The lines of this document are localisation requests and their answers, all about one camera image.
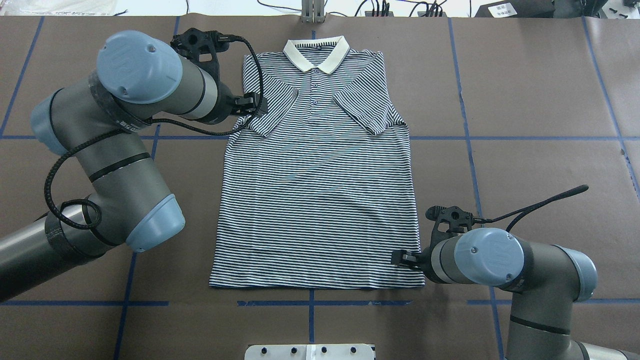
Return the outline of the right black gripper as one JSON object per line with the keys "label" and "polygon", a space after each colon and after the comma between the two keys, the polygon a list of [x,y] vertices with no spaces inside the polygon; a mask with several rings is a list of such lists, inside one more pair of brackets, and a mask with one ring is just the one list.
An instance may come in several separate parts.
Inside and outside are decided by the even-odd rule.
{"label": "right black gripper", "polygon": [[435,244],[420,251],[393,251],[391,253],[391,264],[397,267],[413,269],[423,273],[425,278],[435,284],[446,284],[435,271],[434,264],[440,264],[440,250],[444,240],[438,241]]}

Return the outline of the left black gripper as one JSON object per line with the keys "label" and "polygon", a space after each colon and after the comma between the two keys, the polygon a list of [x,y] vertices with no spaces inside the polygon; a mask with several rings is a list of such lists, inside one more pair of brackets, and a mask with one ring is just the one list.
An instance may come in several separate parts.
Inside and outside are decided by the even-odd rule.
{"label": "left black gripper", "polygon": [[228,117],[262,117],[269,112],[266,98],[259,92],[234,95],[224,83],[217,84],[217,99],[210,111],[210,125],[217,125]]}

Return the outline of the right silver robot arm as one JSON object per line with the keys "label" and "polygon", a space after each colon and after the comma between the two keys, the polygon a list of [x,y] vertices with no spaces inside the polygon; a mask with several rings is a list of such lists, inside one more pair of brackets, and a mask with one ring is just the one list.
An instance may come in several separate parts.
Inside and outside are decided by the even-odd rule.
{"label": "right silver robot arm", "polygon": [[637,360],[637,353],[572,338],[574,303],[598,285],[584,253],[527,241],[501,228],[446,235],[423,251],[394,250],[391,264],[437,284],[473,284],[512,294],[506,360]]}

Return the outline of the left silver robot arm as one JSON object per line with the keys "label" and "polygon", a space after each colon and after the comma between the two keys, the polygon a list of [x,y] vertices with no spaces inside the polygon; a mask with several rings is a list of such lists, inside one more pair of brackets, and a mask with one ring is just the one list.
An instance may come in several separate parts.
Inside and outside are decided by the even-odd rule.
{"label": "left silver robot arm", "polygon": [[118,246],[142,253],[185,228],[138,133],[165,123],[214,136],[188,121],[217,125],[265,114],[262,76],[244,95],[221,82],[217,55],[232,43],[243,43],[258,64],[240,35],[190,28],[166,43],[122,30],[106,39],[87,78],[33,109],[32,132],[58,160],[43,185],[46,214],[1,239],[2,302]]}

